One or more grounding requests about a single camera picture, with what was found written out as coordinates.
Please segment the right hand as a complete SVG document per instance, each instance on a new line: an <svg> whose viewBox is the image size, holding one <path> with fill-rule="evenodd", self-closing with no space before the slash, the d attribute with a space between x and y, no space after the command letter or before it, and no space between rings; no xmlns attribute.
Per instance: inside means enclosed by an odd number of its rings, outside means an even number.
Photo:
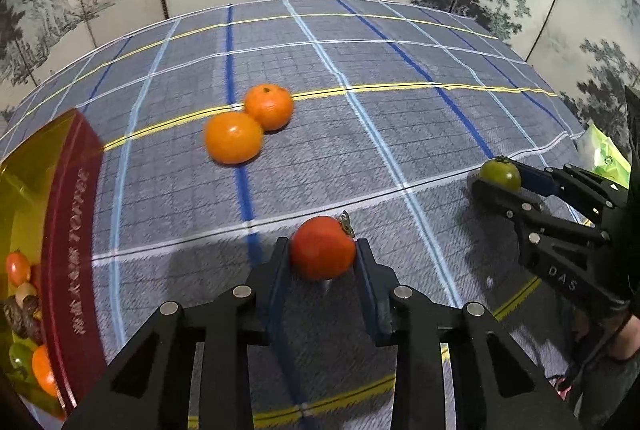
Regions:
<svg viewBox="0 0 640 430"><path fill-rule="evenodd" d="M584 312L576 310L574 313L573 332L579 341L588 334L591 318ZM601 318L597 324L611 333L613 340L606 347L606 354L620 362L630 360L639 351L639 319L625 313L616 314L610 318Z"/></svg>

